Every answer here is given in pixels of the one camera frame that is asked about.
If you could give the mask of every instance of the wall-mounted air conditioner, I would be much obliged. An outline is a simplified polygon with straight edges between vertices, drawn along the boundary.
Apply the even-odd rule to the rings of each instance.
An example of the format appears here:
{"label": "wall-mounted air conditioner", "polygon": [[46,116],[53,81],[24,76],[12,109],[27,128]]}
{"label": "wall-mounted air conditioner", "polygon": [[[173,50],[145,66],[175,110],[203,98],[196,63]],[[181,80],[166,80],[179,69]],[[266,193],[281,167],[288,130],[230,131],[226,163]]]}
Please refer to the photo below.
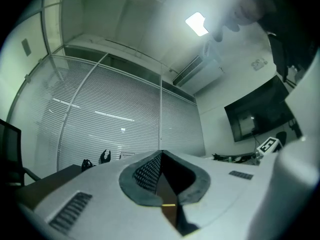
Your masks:
{"label": "wall-mounted air conditioner", "polygon": [[189,94],[195,94],[223,74],[220,63],[212,40],[207,40],[199,54],[173,80],[173,85]]}

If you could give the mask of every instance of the ceiling light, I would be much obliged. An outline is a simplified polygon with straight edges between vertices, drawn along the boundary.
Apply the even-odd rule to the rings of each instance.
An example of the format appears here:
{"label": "ceiling light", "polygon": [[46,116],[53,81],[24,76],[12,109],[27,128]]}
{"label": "ceiling light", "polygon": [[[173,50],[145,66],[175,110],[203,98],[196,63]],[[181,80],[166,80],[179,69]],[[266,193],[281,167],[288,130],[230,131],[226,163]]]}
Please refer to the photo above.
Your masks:
{"label": "ceiling light", "polygon": [[185,23],[189,25],[190,28],[199,36],[203,36],[208,32],[204,27],[205,17],[200,12],[196,12],[195,14],[191,15],[189,18],[185,20]]}

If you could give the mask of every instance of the tv screen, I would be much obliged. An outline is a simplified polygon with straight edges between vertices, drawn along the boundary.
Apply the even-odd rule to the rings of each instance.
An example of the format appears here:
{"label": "tv screen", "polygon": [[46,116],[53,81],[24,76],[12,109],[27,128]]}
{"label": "tv screen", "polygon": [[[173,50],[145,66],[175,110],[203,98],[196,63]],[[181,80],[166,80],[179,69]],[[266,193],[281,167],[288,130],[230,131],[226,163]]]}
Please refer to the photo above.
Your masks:
{"label": "tv screen", "polygon": [[294,118],[285,98],[289,92],[278,76],[224,107],[233,138],[239,142],[266,133]]}

